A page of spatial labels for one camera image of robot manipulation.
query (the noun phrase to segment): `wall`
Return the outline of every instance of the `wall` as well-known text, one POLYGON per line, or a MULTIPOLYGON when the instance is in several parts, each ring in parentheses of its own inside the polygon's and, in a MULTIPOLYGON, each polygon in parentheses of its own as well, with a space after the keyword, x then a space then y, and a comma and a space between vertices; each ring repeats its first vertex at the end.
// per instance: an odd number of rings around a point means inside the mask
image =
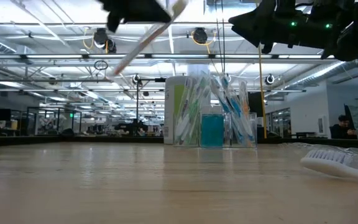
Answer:
POLYGON ((39 100, 33 96, 7 93, 7 96, 0 96, 0 108, 27 111, 28 106, 39 106, 39 100))
POLYGON ((348 82, 328 85, 329 125, 338 123, 337 118, 345 114, 344 105, 351 107, 354 124, 358 129, 358 78, 348 82))
POLYGON ((329 135, 329 111, 326 81, 316 87, 305 88, 306 93, 290 93, 285 101, 269 101, 266 113, 285 108, 291 110, 291 132, 315 132, 317 133, 318 119, 325 116, 324 128, 329 135))

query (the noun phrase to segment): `wooden table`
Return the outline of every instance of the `wooden table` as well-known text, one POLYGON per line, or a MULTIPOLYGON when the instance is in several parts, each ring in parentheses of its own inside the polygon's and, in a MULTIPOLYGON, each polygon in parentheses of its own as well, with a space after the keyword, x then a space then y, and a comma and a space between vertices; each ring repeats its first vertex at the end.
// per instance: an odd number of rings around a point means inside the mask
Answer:
POLYGON ((358 182, 300 149, 161 144, 0 147, 0 223, 358 223, 358 182))

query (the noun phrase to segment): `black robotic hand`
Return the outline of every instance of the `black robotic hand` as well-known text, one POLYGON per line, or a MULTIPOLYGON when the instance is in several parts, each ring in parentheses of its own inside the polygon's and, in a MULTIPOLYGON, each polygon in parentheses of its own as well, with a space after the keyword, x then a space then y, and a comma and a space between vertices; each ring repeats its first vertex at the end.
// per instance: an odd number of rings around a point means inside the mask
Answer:
POLYGON ((117 31, 122 19, 127 22, 170 22, 171 17, 156 0, 98 0, 110 12, 107 27, 117 31))

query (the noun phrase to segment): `ceiling pipe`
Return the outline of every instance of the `ceiling pipe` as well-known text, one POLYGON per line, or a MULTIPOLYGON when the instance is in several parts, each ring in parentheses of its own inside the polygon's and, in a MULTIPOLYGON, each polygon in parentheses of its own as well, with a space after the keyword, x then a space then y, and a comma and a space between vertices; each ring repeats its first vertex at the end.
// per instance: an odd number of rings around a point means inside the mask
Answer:
MULTIPOLYGON (((106 23, 102 22, 90 22, 90 23, 45 23, 45 26, 50 28, 59 28, 59 27, 106 27, 106 23)), ((122 26, 147 26, 154 25, 152 22, 128 22, 121 23, 122 26)), ((216 27, 216 22, 172 22, 172 26, 192 26, 192 27, 216 27)), ((15 23, 14 25, 9 22, 0 22, 0 27, 39 27, 40 24, 37 23, 15 23)), ((231 28, 233 25, 231 23, 225 22, 224 26, 231 28)))
MULTIPOLYGON (((118 89, 0 89, 0 92, 18 92, 18 91, 31 91, 31 92, 83 92, 83 91, 92 91, 92 92, 104 92, 104 93, 124 93, 124 92, 136 92, 137 90, 118 90, 118 89)), ((143 89, 139 90, 140 92, 163 92, 164 89, 143 89)), ((257 93, 260 90, 248 90, 250 93, 257 93)), ((306 90, 264 90, 266 93, 304 93, 306 90)))
POLYGON ((36 83, 36 82, 53 82, 53 83, 63 83, 63 82, 82 82, 82 83, 91 83, 91 82, 108 82, 110 83, 111 80, 89 80, 89 79, 77 79, 77 80, 46 80, 46 79, 42 79, 42 80, 0 80, 0 82, 21 82, 21 83, 36 83))
MULTIPOLYGON (((296 76, 289 82, 276 86, 276 89, 287 90, 296 88, 301 85, 302 87, 312 84, 317 84, 320 81, 323 81, 327 78, 334 77, 343 73, 345 71, 351 70, 353 68, 358 68, 358 63, 356 61, 352 62, 335 62, 330 65, 320 65, 318 67, 312 68, 311 70, 302 73, 299 76, 296 76)), ((272 95, 274 93, 268 93, 265 97, 272 95)))
POLYGON ((22 9, 22 11, 24 11, 25 13, 27 13, 29 16, 33 17, 38 24, 44 28, 48 33, 50 33, 52 36, 54 36, 56 39, 58 39, 64 46, 67 46, 68 48, 72 49, 74 52, 76 52, 76 50, 71 47, 65 40, 63 40, 62 38, 60 38, 56 33, 54 33, 54 31, 52 31, 51 29, 49 29, 49 27, 47 27, 40 19, 38 19, 37 16, 33 15, 30 11, 28 11, 25 8, 25 5, 21 2, 17 2, 15 0, 11 0, 11 2, 17 6, 19 9, 22 9))

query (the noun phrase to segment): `ceiling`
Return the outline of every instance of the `ceiling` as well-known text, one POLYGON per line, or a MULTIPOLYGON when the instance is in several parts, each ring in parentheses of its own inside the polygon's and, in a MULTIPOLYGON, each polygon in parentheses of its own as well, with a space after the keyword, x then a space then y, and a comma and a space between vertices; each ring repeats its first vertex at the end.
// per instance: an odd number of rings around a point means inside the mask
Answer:
MULTIPOLYGON (((96 47, 87 48, 92 45, 92 35, 96 28, 105 27, 107 12, 101 9, 101 4, 96 0, 25 0, 25 10, 17 7, 10 0, 0 0, 0 43, 16 49, 17 53, 23 54, 26 46, 30 54, 104 54, 96 47)), ((173 2, 163 1, 160 3, 163 7, 173 2)), ((206 46, 197 45, 191 38, 191 33, 196 27, 204 27, 211 42, 209 50, 211 54, 228 55, 257 55, 258 48, 255 48, 248 41, 238 36, 231 30, 231 25, 227 20, 231 16, 249 12, 255 8, 254 3, 242 4, 236 7, 226 7, 223 10, 216 10, 211 7, 204 7, 203 0, 192 0, 182 15, 161 34, 154 42, 146 47, 142 54, 208 54, 206 46), (222 18, 226 21, 224 24, 219 19, 216 24, 216 18, 222 18)), ((115 34, 109 32, 117 46, 117 54, 127 54, 137 45, 137 41, 147 32, 153 24, 122 24, 115 34)), ((319 66, 320 64, 333 63, 333 59, 320 61, 318 54, 320 49, 294 46, 289 49, 285 44, 275 44, 271 55, 301 55, 303 60, 295 58, 286 58, 281 60, 263 59, 262 76, 272 74, 276 77, 276 82, 290 82, 319 66)), ((19 60, 0 59, 0 79, 25 78, 27 76, 33 79, 70 79, 77 80, 72 83, 57 83, 50 85, 43 83, 23 83, 28 88, 44 89, 69 89, 76 86, 84 90, 87 89, 105 89, 105 90, 123 90, 134 89, 132 78, 139 74, 141 78, 159 78, 171 77, 173 75, 186 75, 189 63, 208 64, 210 72, 217 74, 222 72, 222 63, 218 59, 197 59, 197 58, 137 58, 130 66, 126 67, 120 75, 114 76, 113 69, 119 63, 118 58, 107 58, 109 68, 105 71, 96 71, 93 67, 96 59, 80 60, 77 58, 32 58, 31 64, 20 62, 19 60), (84 79, 103 79, 108 78, 111 82, 84 82, 84 79)), ((233 87, 238 87, 239 80, 245 80, 249 89, 260 89, 259 84, 259 60, 257 57, 249 58, 227 58, 226 73, 232 77, 233 87)), ((0 84, 0 88, 19 88, 16 86, 7 86, 0 84)), ((144 89, 164 89, 164 83, 149 82, 144 89)), ((42 96, 58 96, 65 98, 62 102, 77 103, 127 103, 127 108, 134 106, 134 94, 123 92, 97 92, 100 98, 94 100, 89 96, 81 96, 75 92, 65 93, 39 93, 42 96)), ((149 96, 143 96, 142 99, 162 100, 164 94, 161 92, 150 92, 149 96)), ((48 99, 51 103, 62 103, 56 100, 48 99)), ((162 114, 163 111, 153 111, 156 114, 162 114)))

